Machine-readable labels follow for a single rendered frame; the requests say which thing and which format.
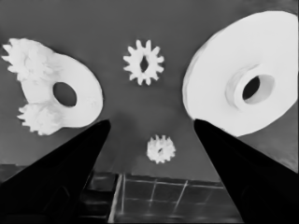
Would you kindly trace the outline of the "large thick white disc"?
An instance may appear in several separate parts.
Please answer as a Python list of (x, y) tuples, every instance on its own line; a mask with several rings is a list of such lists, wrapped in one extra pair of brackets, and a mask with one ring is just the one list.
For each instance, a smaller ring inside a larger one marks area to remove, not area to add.
[(196, 51), (183, 79), (183, 104), (192, 119), (233, 136), (254, 133), (295, 104), (298, 70), (298, 17), (254, 13)]

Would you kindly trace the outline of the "small white gear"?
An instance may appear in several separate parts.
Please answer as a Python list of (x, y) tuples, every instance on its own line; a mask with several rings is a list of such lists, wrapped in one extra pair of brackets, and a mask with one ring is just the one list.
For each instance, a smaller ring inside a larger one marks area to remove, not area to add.
[(147, 144), (147, 156), (156, 164), (171, 161), (176, 156), (176, 148), (170, 137), (155, 135)]
[(19, 81), (51, 81), (62, 70), (57, 54), (37, 41), (10, 38), (3, 48), (7, 56), (2, 59), (10, 63), (7, 70), (16, 73)]
[(160, 54), (159, 46), (153, 47), (150, 39), (145, 45), (137, 39), (134, 46), (127, 47), (127, 51), (128, 55), (122, 57), (127, 63), (123, 70), (129, 73), (130, 81), (135, 80), (139, 86), (143, 83), (150, 86), (152, 81), (159, 80), (159, 74), (164, 71), (164, 56)]
[(22, 126), (29, 128), (31, 133), (51, 135), (62, 128), (63, 115), (51, 103), (27, 104), (19, 108), (18, 119), (22, 119)]

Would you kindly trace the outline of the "white round carrier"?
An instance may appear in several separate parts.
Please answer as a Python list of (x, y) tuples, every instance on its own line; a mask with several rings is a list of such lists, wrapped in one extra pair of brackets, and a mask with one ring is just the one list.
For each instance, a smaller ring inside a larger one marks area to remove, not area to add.
[[(98, 118), (103, 109), (104, 97), (101, 85), (86, 65), (69, 56), (56, 54), (62, 67), (56, 79), (20, 81), (26, 104), (55, 105), (63, 115), (62, 128), (88, 126)], [(63, 105), (54, 96), (53, 89), (58, 83), (64, 83), (73, 89), (77, 97), (74, 105)]]

